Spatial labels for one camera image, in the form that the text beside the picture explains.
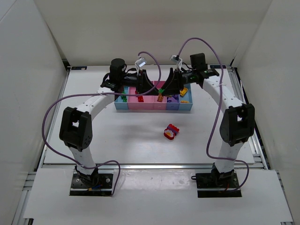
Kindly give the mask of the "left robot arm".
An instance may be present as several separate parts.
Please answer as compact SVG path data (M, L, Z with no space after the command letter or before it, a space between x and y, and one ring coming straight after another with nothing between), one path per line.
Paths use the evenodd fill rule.
M139 96L159 95L158 89L149 80L144 58L135 62L135 69L127 69L123 59L111 61L109 72L104 76L95 96L81 105L67 107L62 116L59 138L71 150L77 161L76 171L80 175L90 176L96 169L89 145L92 140L92 121L110 103L118 98L125 86L134 87Z

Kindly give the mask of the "green brown lego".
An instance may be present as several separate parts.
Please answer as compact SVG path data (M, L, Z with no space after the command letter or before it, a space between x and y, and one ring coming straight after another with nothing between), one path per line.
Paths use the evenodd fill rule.
M159 95L161 96L162 95L162 93L164 92L164 89L159 89Z

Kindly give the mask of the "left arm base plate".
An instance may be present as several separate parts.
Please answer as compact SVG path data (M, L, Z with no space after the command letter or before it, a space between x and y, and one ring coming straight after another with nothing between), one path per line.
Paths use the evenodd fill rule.
M84 178L73 172L70 196L111 196L113 192L112 173L93 173L92 179Z

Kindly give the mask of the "yellow lego brick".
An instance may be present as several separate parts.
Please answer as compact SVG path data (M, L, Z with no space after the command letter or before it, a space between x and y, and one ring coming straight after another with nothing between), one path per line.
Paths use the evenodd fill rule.
M187 92L188 92L188 88L184 87L182 90L180 90L180 96L184 97Z

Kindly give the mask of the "red curved lego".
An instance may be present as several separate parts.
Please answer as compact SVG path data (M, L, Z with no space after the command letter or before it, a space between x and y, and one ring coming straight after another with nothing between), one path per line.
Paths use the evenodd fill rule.
M137 99L138 99L139 103L143 103L144 102L143 96L138 96Z

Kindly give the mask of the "red flower lego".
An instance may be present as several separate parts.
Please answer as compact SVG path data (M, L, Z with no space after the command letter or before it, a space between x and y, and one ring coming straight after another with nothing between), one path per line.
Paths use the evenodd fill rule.
M164 130L164 136L168 139L168 140L173 140L176 136L176 133L174 133L173 131L169 130L169 129L165 129Z

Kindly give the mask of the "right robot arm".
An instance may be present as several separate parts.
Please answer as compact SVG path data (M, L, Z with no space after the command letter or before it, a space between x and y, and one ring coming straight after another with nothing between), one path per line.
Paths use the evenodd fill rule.
M234 161L245 142L254 133L255 108L245 104L222 84L220 74L205 64L204 53L190 56L192 68L182 71L182 59L171 56L176 69L170 69L169 76L159 92L162 96L171 96L183 91L190 83L198 84L221 108L223 118L219 132L223 140L219 156L215 158L214 167L220 176L230 176L234 169Z

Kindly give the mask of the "red purple lego block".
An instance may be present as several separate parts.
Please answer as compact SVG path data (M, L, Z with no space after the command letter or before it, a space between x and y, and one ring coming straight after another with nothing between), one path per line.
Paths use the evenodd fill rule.
M173 124L169 124L169 125L167 126L166 129L169 129L169 130L173 131L174 133L176 133L176 135L180 132L180 129L177 128L177 127L176 127L175 125L173 125Z

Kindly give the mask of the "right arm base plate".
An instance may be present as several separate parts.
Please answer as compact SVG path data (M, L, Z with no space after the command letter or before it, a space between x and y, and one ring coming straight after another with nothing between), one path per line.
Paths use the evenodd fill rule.
M196 173L191 176L196 182L198 198L239 198L242 197L236 172L231 177L218 180L213 173Z

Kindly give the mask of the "small green lego brick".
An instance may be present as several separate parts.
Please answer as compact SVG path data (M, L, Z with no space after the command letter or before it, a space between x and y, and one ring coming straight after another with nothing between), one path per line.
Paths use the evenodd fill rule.
M127 102L127 96L122 95L122 96L121 96L121 99L122 99L122 101L123 101L124 103Z

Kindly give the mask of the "brown lego plate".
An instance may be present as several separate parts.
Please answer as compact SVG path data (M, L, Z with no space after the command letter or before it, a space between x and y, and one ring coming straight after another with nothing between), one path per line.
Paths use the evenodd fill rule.
M157 97L157 101L158 101L158 102L162 103L163 100L164 100L164 97L163 97L163 96L159 95L159 96Z

